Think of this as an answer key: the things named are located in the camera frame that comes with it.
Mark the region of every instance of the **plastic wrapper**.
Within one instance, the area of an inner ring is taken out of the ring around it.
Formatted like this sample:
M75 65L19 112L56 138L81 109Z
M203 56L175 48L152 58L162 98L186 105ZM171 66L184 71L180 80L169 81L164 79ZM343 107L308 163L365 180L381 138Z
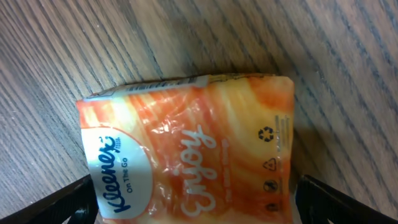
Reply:
M105 223L292 222L288 78L133 84L77 107Z

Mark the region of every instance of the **kleenex logo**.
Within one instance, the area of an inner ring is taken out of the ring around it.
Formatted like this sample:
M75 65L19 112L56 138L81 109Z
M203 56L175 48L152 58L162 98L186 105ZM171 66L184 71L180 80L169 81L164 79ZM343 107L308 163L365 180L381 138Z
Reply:
M104 143L102 137L99 137L99 140ZM115 207L113 211L119 213L131 208L130 205L126 205L126 201L121 195L120 184L115 176L116 171L113 169L115 156L112 152L120 152L121 141L120 138L113 139L110 136L106 136L105 140L110 141L111 144L105 143L105 147L99 149L104 154L98 156L98 160L104 164L101 166L101 173L104 174L102 181L106 184L105 189L108 191L103 194L103 197L108 201L108 204Z
M81 136L102 217L132 219L144 213L154 182L145 147L114 128L82 129Z

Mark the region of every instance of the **brown wooden surface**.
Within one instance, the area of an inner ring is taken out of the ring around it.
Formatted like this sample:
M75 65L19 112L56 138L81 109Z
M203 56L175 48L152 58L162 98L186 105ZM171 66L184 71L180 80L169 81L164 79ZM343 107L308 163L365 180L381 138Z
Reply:
M294 173L398 218L396 0L0 0L0 217L88 173L76 100L226 72L290 77Z

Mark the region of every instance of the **warning icon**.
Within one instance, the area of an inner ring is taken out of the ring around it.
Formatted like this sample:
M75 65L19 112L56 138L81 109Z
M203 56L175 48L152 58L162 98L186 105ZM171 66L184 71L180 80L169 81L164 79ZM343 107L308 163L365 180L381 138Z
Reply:
M276 171L276 159L272 158L262 165L264 168L269 169L271 171Z

